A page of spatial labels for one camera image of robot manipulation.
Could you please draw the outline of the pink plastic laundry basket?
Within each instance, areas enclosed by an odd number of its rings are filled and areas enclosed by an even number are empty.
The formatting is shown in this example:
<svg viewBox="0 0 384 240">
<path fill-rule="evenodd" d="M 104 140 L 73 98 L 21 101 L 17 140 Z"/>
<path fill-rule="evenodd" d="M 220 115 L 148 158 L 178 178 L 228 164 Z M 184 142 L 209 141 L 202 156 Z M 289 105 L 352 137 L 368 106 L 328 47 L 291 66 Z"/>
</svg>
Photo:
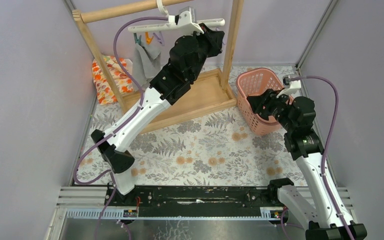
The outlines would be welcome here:
<svg viewBox="0 0 384 240">
<path fill-rule="evenodd" d="M 272 115 L 262 118 L 262 95 L 266 90 L 280 91 L 283 83 L 274 71 L 261 67 L 241 73 L 236 79 L 237 105 L 248 126 L 258 136 L 264 136 L 281 128 Z"/>
</svg>

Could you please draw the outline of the white plastic clip hanger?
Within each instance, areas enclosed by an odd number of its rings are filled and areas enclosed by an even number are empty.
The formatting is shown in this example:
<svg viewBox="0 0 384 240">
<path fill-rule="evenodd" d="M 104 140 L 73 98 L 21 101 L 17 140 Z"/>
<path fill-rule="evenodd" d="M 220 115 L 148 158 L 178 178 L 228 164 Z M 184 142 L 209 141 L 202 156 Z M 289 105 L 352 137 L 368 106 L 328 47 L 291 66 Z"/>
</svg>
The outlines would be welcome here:
<svg viewBox="0 0 384 240">
<path fill-rule="evenodd" d="M 156 4 L 160 13 L 167 17 L 167 20 L 164 23 L 129 26 L 128 31 L 131 33 L 145 33 L 145 32 L 162 32 L 162 31 L 176 30 L 176 29 L 169 29 L 169 27 L 167 26 L 168 16 L 170 14 L 167 8 L 165 7 L 165 4 L 163 3 L 163 1 L 157 0 Z M 204 19 L 204 20 L 196 20 L 195 18 L 195 21 L 197 24 L 204 23 L 209 28 L 218 28 L 218 27 L 223 27 L 225 25 L 225 20 L 223 18 Z"/>
</svg>

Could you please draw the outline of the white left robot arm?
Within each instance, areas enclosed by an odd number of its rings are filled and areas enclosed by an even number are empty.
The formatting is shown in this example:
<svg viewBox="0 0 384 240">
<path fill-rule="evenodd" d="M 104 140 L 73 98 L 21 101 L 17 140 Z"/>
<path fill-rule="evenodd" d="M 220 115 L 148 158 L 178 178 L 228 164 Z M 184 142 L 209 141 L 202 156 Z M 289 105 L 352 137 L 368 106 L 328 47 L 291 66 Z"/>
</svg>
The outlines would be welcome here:
<svg viewBox="0 0 384 240">
<path fill-rule="evenodd" d="M 222 53 L 225 32 L 199 24 L 201 33 L 179 37 L 169 51 L 167 63 L 150 81 L 143 96 L 121 119 L 104 131 L 91 134 L 104 161 L 110 166 L 116 199 L 124 206 L 135 200 L 135 179 L 131 167 L 135 158 L 129 153 L 133 140 L 159 114 L 173 106 L 197 80 L 208 58 Z"/>
</svg>

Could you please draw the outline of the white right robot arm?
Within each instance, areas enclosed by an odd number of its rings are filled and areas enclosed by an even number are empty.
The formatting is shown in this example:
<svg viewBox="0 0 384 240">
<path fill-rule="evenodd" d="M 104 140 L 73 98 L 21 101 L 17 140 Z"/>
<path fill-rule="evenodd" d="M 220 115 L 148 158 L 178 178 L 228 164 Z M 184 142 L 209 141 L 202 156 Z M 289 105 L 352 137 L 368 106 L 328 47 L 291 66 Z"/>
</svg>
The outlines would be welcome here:
<svg viewBox="0 0 384 240">
<path fill-rule="evenodd" d="M 322 142 L 313 130 L 314 101 L 304 96 L 291 99 L 272 89 L 246 100 L 253 113 L 264 120 L 274 117 L 286 130 L 285 147 L 303 173 L 314 204 L 304 199 L 288 178 L 270 181 L 267 201 L 286 206 L 305 230 L 307 240 L 365 239 L 367 230 L 345 207 L 323 157 Z"/>
</svg>

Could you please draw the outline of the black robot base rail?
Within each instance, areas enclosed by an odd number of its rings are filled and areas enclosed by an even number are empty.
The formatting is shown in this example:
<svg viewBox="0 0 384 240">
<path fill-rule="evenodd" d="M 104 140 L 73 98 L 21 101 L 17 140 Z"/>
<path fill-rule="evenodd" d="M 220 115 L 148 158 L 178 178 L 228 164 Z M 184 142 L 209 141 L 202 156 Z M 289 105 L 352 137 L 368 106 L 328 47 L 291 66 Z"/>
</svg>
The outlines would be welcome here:
<svg viewBox="0 0 384 240">
<path fill-rule="evenodd" d="M 284 210 L 272 188 L 253 186 L 156 186 L 138 185 L 123 195 L 108 186 L 105 204 L 132 207 L 139 217 L 260 217 Z"/>
</svg>

